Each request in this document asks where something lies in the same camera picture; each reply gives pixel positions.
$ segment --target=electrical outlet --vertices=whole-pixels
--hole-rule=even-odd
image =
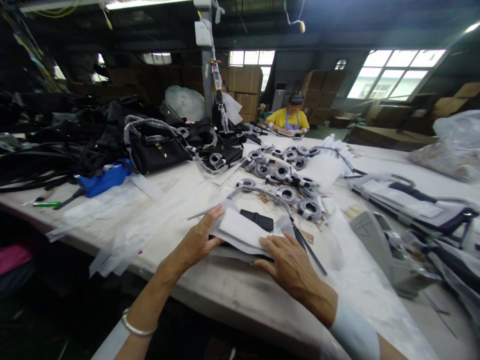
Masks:
[[[195,40],[200,47],[212,47],[210,30],[203,21],[195,21]]]

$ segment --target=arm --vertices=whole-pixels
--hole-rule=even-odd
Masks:
[[[347,311],[341,310],[340,313],[337,311],[340,307],[337,292],[319,279],[310,265],[307,253],[302,249],[297,240],[287,233],[285,233],[285,236],[286,238],[281,236],[260,238],[262,246],[268,250],[275,260],[275,265],[266,260],[257,260],[254,265],[267,272],[278,285],[305,306],[329,329],[352,359],[375,360],[359,355],[362,353],[362,345],[355,347],[352,346],[351,341],[344,341],[344,339],[362,339],[363,332],[368,332],[368,330],[373,330],[373,328],[343,301],[341,302],[341,307],[343,309],[347,308]],[[335,324],[338,325],[340,320],[339,314],[351,314],[353,315],[352,318],[363,321],[361,331],[356,332],[355,326],[343,326],[341,328],[342,334],[338,336],[338,332],[334,328],[336,327]],[[342,323],[348,321],[348,316],[342,319]],[[376,338],[373,340],[375,346],[379,348],[376,350],[379,351],[380,360],[407,360],[393,345],[373,330],[373,336],[375,337],[375,335]]]
[[[310,124],[307,120],[307,115],[303,111],[300,111],[300,129],[301,134],[304,135],[310,130]]]
[[[269,120],[269,118],[267,118],[264,122],[263,122],[263,125],[269,127],[269,128],[272,128],[273,130],[279,132],[279,133],[283,133],[283,134],[287,134],[287,135],[290,135],[290,131],[288,130],[285,130],[283,127],[280,127],[278,126],[277,124],[275,124],[273,121]]]
[[[208,255],[214,247],[223,241],[215,237],[209,240],[210,228],[225,211],[218,205],[207,212],[200,222],[193,226],[180,244],[158,266],[155,274],[133,302],[128,310],[127,321],[134,328],[150,331],[155,328],[165,302],[175,283],[190,267]],[[93,359],[143,360],[147,354],[152,336],[128,334],[121,349],[121,344],[112,344],[122,338],[126,328],[119,323],[97,350]]]

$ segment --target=green marker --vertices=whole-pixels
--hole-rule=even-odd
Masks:
[[[60,204],[61,204],[60,201],[56,201],[56,202],[34,202],[32,205],[36,208],[54,208]]]

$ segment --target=white sleeve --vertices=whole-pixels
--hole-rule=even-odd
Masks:
[[[93,354],[91,360],[114,360],[129,335],[130,332],[120,320]]]
[[[329,330],[353,360],[380,360],[377,331],[340,297]]]

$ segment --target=yellow shirt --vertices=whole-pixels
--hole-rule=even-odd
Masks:
[[[272,115],[266,118],[275,125],[284,128],[287,120],[287,108],[275,111]],[[298,111],[298,120],[300,120],[300,129],[310,129],[309,122],[307,120],[307,115],[303,111]],[[288,114],[288,123],[292,126],[298,125],[297,114]]]

